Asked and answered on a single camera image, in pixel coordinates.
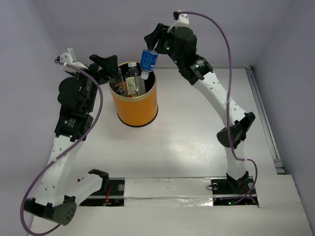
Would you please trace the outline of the blue label bottle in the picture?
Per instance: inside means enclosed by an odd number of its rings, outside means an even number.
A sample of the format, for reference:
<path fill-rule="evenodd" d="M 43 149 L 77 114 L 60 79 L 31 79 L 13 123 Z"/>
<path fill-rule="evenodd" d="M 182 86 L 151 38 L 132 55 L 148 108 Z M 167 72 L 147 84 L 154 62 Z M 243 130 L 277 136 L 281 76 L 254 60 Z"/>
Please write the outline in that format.
<path fill-rule="evenodd" d="M 141 78 L 147 80 L 153 71 L 158 59 L 158 54 L 154 51 L 145 49 L 142 51 L 140 60 Z"/>

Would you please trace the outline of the clear unlabelled bottle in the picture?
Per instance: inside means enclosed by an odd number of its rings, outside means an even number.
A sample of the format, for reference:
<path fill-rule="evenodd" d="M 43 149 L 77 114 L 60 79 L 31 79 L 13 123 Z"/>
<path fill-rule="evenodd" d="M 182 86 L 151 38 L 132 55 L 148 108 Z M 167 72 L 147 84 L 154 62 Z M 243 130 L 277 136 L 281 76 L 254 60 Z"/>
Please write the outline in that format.
<path fill-rule="evenodd" d="M 118 69 L 118 75 L 110 80 L 110 86 L 116 94 L 120 96 L 125 96 L 125 84 L 120 68 Z"/>

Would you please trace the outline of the apple juice label bottle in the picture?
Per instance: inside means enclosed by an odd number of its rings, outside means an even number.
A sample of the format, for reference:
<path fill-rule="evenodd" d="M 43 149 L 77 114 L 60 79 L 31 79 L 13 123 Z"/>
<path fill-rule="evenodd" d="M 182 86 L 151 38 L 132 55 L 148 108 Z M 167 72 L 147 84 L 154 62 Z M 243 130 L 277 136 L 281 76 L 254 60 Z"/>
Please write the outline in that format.
<path fill-rule="evenodd" d="M 139 97 L 146 93 L 145 82 L 141 78 L 141 70 L 137 67 L 136 62 L 128 63 L 125 81 L 128 97 Z"/>

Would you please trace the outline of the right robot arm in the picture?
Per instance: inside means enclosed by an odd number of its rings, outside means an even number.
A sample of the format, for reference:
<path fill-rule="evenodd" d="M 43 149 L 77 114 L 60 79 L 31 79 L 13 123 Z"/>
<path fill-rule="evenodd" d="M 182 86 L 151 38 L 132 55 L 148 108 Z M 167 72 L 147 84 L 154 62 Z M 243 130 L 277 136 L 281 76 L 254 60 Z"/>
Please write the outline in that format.
<path fill-rule="evenodd" d="M 242 190 L 249 179 L 245 167 L 244 141 L 255 120 L 253 112 L 246 112 L 217 79 L 212 66 L 196 53 L 197 38 L 189 27 L 169 27 L 159 23 L 144 37 L 149 50 L 168 55 L 177 65 L 179 73 L 212 105 L 223 122 L 217 133 L 227 158 L 226 186 L 230 192 Z"/>

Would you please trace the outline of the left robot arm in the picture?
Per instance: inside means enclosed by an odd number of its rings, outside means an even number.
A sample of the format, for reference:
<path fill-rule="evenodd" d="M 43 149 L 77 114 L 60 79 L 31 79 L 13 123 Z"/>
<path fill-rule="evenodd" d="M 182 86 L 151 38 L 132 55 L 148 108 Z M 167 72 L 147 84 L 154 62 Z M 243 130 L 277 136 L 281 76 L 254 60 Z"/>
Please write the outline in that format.
<path fill-rule="evenodd" d="M 110 188 L 109 174 L 98 169 L 68 183 L 76 155 L 98 120 L 90 113 L 96 96 L 101 94 L 100 85 L 119 74 L 116 55 L 102 58 L 93 54 L 89 59 L 92 64 L 84 65 L 70 53 L 63 53 L 55 60 L 70 76 L 58 88 L 61 109 L 48 168 L 40 175 L 35 194 L 22 204 L 22 212 L 58 225 L 68 225 L 87 197 L 105 195 Z"/>

